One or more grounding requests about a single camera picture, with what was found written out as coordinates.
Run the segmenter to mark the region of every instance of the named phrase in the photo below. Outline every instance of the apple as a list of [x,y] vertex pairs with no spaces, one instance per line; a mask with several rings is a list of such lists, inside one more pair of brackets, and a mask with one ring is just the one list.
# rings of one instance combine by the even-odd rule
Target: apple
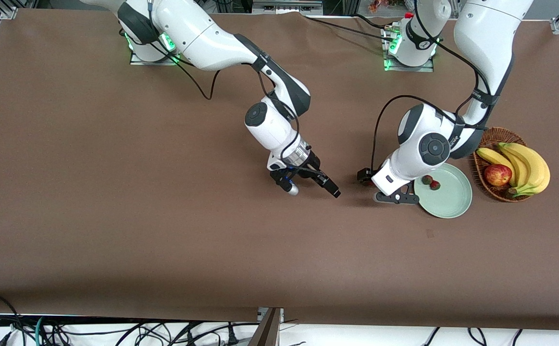
[[484,177],[492,186],[502,186],[512,178],[512,170],[503,164],[492,164],[484,170]]

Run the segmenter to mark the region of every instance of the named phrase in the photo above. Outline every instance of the light green plate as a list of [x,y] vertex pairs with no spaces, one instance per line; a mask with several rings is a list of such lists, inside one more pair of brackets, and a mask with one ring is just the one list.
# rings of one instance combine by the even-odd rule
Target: light green plate
[[460,169],[445,163],[429,175],[441,184],[439,190],[431,190],[422,183],[421,178],[414,182],[414,192],[420,198],[424,210],[442,219],[452,219],[463,215],[470,208],[470,181]]

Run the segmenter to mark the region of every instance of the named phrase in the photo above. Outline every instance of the bunch of bananas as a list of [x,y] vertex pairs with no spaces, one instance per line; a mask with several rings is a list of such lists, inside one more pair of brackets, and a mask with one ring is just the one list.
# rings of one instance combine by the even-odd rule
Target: bunch of bananas
[[541,193],[550,182],[547,162],[536,151],[517,143],[500,143],[502,156],[494,150],[480,148],[476,153],[491,164],[503,164],[512,170],[508,190],[512,197],[532,196]]

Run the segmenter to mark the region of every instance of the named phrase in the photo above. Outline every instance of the brown tablecloth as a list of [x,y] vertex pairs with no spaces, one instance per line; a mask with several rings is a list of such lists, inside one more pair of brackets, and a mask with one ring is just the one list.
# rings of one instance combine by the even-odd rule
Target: brown tablecloth
[[[296,13],[215,19],[307,85],[301,133],[341,197],[275,186],[243,124],[262,98],[250,67],[222,72],[206,101],[178,68],[128,65],[110,13],[21,10],[0,24],[0,294],[24,313],[251,320],[281,306],[301,322],[559,328],[559,36],[547,22],[517,31],[488,125],[539,151],[550,187],[513,204],[474,188],[470,210],[442,220],[374,203],[355,173],[389,98],[453,110],[470,68],[440,51],[434,73],[385,72],[378,40]],[[213,73],[190,71],[208,88]],[[378,160],[414,104],[388,108]],[[450,163],[473,183],[468,160]]]

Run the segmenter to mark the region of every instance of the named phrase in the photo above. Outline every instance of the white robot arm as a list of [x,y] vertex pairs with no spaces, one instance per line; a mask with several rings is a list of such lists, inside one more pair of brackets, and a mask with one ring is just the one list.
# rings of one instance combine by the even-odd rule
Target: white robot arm
[[158,41],[163,32],[174,43],[174,50],[201,70],[245,64],[268,77],[275,88],[250,108],[245,123],[256,140],[271,151],[267,164],[271,177],[291,195],[298,193],[292,178],[299,175],[339,197],[339,188],[320,170],[320,160],[290,125],[309,109],[310,92],[249,39],[221,29],[193,0],[83,2],[111,9],[134,41],[134,53],[144,61],[160,61],[174,54]]
[[[439,4],[444,1],[420,0],[416,11],[418,8],[438,8],[443,6]],[[441,166],[448,158],[463,158],[477,149],[486,121],[512,69],[514,34],[532,2],[533,0],[466,2],[455,25],[455,42],[481,74],[477,88],[472,92],[468,110],[464,116],[459,116],[424,103],[411,108],[398,128],[399,149],[371,177],[371,181],[381,191],[375,195],[376,201],[404,201],[404,194],[400,192],[402,186]],[[422,29],[424,20],[419,21],[419,17],[436,16],[419,12],[411,19],[412,22],[418,22],[418,27]],[[436,26],[435,33],[429,34],[439,34],[440,30]],[[425,55],[420,56],[420,61],[426,61],[430,53],[426,57]],[[413,204],[418,199],[416,197],[407,202]]]

